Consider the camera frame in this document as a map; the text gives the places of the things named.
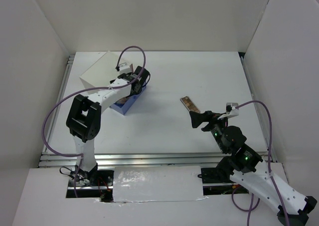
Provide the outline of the long brown eyeshadow palette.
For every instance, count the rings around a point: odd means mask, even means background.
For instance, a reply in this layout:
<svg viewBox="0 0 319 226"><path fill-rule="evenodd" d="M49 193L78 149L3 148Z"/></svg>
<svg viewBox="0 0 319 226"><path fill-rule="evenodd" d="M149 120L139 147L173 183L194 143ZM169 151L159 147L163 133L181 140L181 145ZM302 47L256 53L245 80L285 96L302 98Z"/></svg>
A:
<svg viewBox="0 0 319 226"><path fill-rule="evenodd" d="M194 104L194 102L190 99L189 96L183 96L180 98L181 103L188 111L193 111L196 113L200 113L199 108Z"/></svg>

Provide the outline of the dark blue drawer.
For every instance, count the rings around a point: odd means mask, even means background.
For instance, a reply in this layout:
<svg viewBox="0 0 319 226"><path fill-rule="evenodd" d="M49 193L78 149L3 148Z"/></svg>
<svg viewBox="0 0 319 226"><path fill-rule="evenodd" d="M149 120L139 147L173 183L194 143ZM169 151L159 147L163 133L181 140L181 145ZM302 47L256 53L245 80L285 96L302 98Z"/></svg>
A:
<svg viewBox="0 0 319 226"><path fill-rule="evenodd" d="M131 108L131 106L137 101L137 99L146 90L146 88L147 86L145 85L142 87L142 91L138 95L130 96L129 100L126 102L126 104L123 107L119 107L118 105L116 105L116 103L114 103L110 106L110 108L122 115L125 115L128 112L128 110Z"/></svg>

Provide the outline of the small beige eyeshadow quad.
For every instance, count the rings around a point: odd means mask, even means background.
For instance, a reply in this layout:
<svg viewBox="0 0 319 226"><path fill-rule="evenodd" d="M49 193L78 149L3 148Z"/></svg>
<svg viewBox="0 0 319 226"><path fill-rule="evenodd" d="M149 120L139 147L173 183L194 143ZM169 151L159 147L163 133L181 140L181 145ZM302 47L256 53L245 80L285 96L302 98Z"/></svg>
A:
<svg viewBox="0 0 319 226"><path fill-rule="evenodd" d="M129 100L129 97L123 97L116 102L116 105L118 105L119 107L123 107L128 100Z"/></svg>

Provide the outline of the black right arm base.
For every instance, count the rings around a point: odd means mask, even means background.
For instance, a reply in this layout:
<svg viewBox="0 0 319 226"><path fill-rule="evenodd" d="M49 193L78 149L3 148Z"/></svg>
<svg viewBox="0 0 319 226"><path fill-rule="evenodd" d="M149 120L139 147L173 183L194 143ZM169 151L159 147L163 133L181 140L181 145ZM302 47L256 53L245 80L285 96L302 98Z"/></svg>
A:
<svg viewBox="0 0 319 226"><path fill-rule="evenodd" d="M234 168L228 159L229 157L224 157L216 167L201 168L201 173L197 177L202 180L205 196L248 193L244 187L230 180Z"/></svg>

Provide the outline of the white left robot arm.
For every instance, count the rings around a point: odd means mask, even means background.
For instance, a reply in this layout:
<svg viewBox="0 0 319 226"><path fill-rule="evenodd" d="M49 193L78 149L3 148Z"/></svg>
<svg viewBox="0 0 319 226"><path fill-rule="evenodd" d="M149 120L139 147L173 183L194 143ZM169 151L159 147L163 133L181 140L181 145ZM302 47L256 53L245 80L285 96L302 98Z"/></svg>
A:
<svg viewBox="0 0 319 226"><path fill-rule="evenodd" d="M149 71L138 66L133 73L122 73L111 80L108 89L74 97L66 126L73 136L78 154L75 168L84 184L93 185L98 179L94 138L101 128L102 113L123 98L131 99L139 95L150 75Z"/></svg>

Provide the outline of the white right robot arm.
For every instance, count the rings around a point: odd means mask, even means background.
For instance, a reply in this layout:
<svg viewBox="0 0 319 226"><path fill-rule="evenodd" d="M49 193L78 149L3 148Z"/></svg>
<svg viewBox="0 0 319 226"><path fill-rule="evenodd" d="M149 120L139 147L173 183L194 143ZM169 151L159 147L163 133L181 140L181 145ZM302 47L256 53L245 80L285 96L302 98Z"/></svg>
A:
<svg viewBox="0 0 319 226"><path fill-rule="evenodd" d="M228 126L227 117L219 113L191 111L191 124L197 128L206 122L203 132L211 132L225 157L215 168L203 168L198 175L203 183L231 181L240 184L263 201L284 226L304 226L317 201L293 189L270 171L262 157L245 142L247 138L237 126Z"/></svg>

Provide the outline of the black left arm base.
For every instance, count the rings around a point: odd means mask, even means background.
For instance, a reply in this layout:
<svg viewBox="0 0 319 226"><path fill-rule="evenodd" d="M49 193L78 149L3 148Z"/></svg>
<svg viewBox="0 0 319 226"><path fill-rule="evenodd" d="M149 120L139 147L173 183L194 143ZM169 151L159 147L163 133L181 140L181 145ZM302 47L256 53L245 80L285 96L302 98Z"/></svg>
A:
<svg viewBox="0 0 319 226"><path fill-rule="evenodd" d="M75 178L75 170L60 167L60 174L68 177L66 198L97 198L104 203L113 202L114 170L97 170L90 179L80 173Z"/></svg>

